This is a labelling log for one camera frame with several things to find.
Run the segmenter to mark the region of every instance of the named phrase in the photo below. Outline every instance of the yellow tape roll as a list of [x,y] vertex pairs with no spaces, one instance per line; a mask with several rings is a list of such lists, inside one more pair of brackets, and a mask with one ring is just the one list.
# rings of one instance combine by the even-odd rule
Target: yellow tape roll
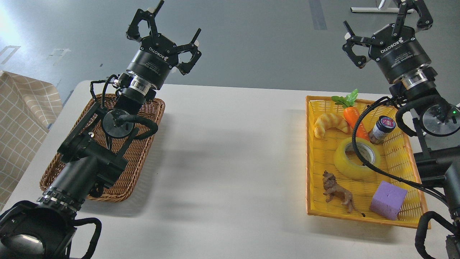
[[[367,161],[371,162],[371,164],[376,167],[380,166],[380,153],[374,145],[362,138],[356,138],[356,144],[358,145],[359,152]],[[372,169],[365,165],[357,165],[353,161],[350,161],[345,152],[354,153],[351,137],[344,139],[334,153],[334,164],[339,172],[353,180],[362,180],[372,175]]]

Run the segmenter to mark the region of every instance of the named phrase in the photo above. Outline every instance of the purple foam cube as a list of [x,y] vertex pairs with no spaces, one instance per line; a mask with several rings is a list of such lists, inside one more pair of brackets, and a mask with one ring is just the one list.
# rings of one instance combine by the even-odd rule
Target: purple foam cube
[[407,190],[382,181],[372,197],[370,210],[387,219],[395,220],[406,194]]

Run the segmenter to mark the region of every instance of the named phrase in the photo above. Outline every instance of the yellow plastic basket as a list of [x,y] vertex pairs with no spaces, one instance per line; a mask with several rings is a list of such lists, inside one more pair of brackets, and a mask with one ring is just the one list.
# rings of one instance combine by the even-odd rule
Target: yellow plastic basket
[[[372,103],[373,101],[356,100],[355,107],[360,112],[363,112],[367,105]],[[364,118],[364,127],[369,131],[373,128],[379,116],[386,115],[395,118],[396,111],[397,109],[391,106],[380,106]],[[343,107],[336,105],[331,100],[331,97],[307,96],[306,207],[308,215],[417,228],[420,216],[428,211],[424,193],[378,173],[374,173],[372,176],[360,181],[354,181],[342,175],[334,166],[333,155],[337,146],[343,139],[350,137],[351,133],[346,134],[332,128],[326,131],[324,138],[316,138],[313,133],[313,125],[323,113],[343,115]],[[409,138],[398,127],[386,137],[382,144],[375,146],[382,158],[380,165],[382,170],[410,181],[421,182]],[[355,207],[366,214],[365,218],[356,211],[348,214],[346,206],[341,205],[339,199],[333,199],[329,203],[326,202],[322,183],[322,174],[325,170],[333,173],[337,178],[337,183],[353,193]],[[372,197],[381,181],[390,182],[408,191],[396,220],[386,219],[369,210]]]

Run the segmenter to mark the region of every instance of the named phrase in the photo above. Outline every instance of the carrot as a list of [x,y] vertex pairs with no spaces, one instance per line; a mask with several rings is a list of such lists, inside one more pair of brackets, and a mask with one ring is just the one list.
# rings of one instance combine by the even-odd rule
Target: carrot
[[[358,121],[359,112],[355,107],[347,107],[344,109],[344,118],[353,129],[355,128],[356,122]],[[362,122],[358,126],[356,131],[356,137],[363,138],[367,141],[370,141],[369,134],[364,128]]]
[[[344,107],[344,118],[348,122],[348,125],[351,126],[352,129],[355,128],[355,124],[358,121],[358,117],[359,117],[359,111],[355,107],[353,107],[357,97],[358,97],[358,89],[353,90],[346,97],[342,97],[342,96],[332,96],[331,97],[331,99],[335,102],[335,104],[342,105]],[[356,137],[360,137],[367,141],[370,141],[369,134],[364,128],[364,125],[362,124],[362,122],[358,126]]]

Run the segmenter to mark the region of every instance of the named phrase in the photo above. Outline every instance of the croissant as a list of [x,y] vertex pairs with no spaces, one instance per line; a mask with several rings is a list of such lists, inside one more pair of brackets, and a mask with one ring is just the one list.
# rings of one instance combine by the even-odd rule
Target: croissant
[[348,123],[342,116],[335,113],[323,113],[315,122],[315,137],[323,138],[329,128],[337,128],[345,133],[348,133],[349,130]]

